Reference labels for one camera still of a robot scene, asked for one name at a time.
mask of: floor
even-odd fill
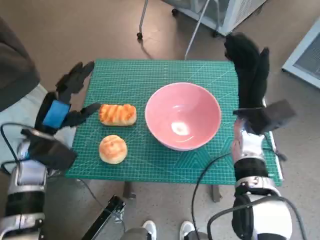
[[[177,19],[171,7],[150,0],[143,25],[143,46],[136,33],[144,0],[0,0],[2,16],[16,32],[33,57],[42,84],[54,89],[60,76],[78,61],[96,58],[182,59],[196,25],[184,15]],[[267,99],[287,99],[298,113],[288,126],[274,132],[276,143],[289,161],[283,164],[285,181],[281,193],[299,209],[309,239],[320,239],[320,91],[281,71],[281,66],[320,14],[318,0],[268,0],[259,15],[253,14],[236,31],[244,32],[262,48],[270,48],[271,71]],[[224,39],[212,38],[206,27],[199,33],[189,59],[225,60]],[[85,90],[72,99],[80,108]],[[0,175],[0,209],[6,201],[8,179]],[[107,203],[113,194],[121,196],[122,182],[88,181],[97,197]],[[180,224],[190,220],[191,184],[134,183],[137,199],[128,203],[124,220],[127,229],[154,220],[159,240],[176,240]],[[234,189],[224,186],[223,199],[213,204],[208,187],[199,188],[196,219],[200,230],[214,213],[233,204]],[[99,206],[84,186],[74,179],[48,183],[45,203],[48,239],[78,240],[100,214]],[[292,239],[300,239],[293,220]],[[213,226],[216,239],[237,239],[231,216]],[[108,224],[99,240],[115,240],[121,226]]]

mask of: bowl rim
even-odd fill
[[[162,139],[160,139],[159,137],[157,137],[154,132],[151,130],[149,124],[148,124],[148,120],[147,120],[147,108],[148,108],[148,105],[150,104],[150,101],[151,99],[156,95],[157,92],[163,90],[164,88],[167,88],[167,87],[171,87],[173,85],[192,85],[193,87],[197,87],[197,88],[200,88],[202,90],[204,90],[205,92],[207,92],[212,98],[213,100],[217,103],[217,106],[218,106],[218,110],[219,110],[219,123],[218,123],[218,128],[216,129],[216,131],[212,134],[211,137],[208,137],[207,139],[205,139],[204,141],[202,141],[200,144],[196,145],[195,147],[179,147],[179,146],[176,146],[176,145],[173,145],[173,144],[168,144],[168,143],[165,143],[166,141],[163,141]],[[217,132],[219,131],[220,129],[220,125],[221,125],[221,121],[222,121],[222,112],[221,112],[221,108],[220,108],[220,104],[218,102],[218,100],[215,98],[215,96],[209,92],[207,89],[205,89],[204,87],[202,86],[199,86],[197,84],[194,84],[194,83],[191,83],[191,82],[174,82],[174,83],[170,83],[170,84],[167,84],[167,85],[164,85],[162,87],[160,87],[158,90],[156,90],[152,95],[151,97],[148,99],[146,105],[145,105],[145,108],[144,108],[144,120],[145,120],[145,123],[150,131],[150,133],[163,145],[165,145],[166,147],[170,148],[170,149],[174,149],[174,150],[183,150],[183,151],[188,151],[188,150],[194,150],[194,149],[198,149],[200,147],[202,147],[203,145],[207,144],[210,140],[212,140],[215,135],[217,134]]]

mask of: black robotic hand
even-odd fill
[[[259,52],[257,45],[243,33],[226,37],[225,56],[234,63],[238,76],[239,109],[263,107],[269,75],[269,49]]]

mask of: green cutting mat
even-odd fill
[[[205,146],[187,152],[174,151],[161,145],[148,131],[144,118],[149,97],[164,85],[190,82],[209,90],[218,100],[222,122],[216,136]],[[238,106],[238,83],[234,66],[219,61],[179,60],[111,60],[95,63],[84,105],[131,104],[137,109],[134,126],[114,127],[100,123],[94,113],[78,127],[73,148],[78,153],[66,174],[71,178],[195,183],[207,163],[230,151]],[[119,135],[128,147],[126,159],[118,165],[104,163],[99,158],[100,141],[107,135]],[[275,156],[266,152],[269,173],[279,185]],[[213,165],[203,178],[204,184],[235,183],[232,158],[225,157]]]

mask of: bun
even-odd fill
[[[108,164],[121,163],[128,154],[126,142],[117,135],[106,136],[99,145],[99,155]]]
[[[102,104],[99,110],[100,122],[107,126],[129,126],[137,120],[135,106]]]

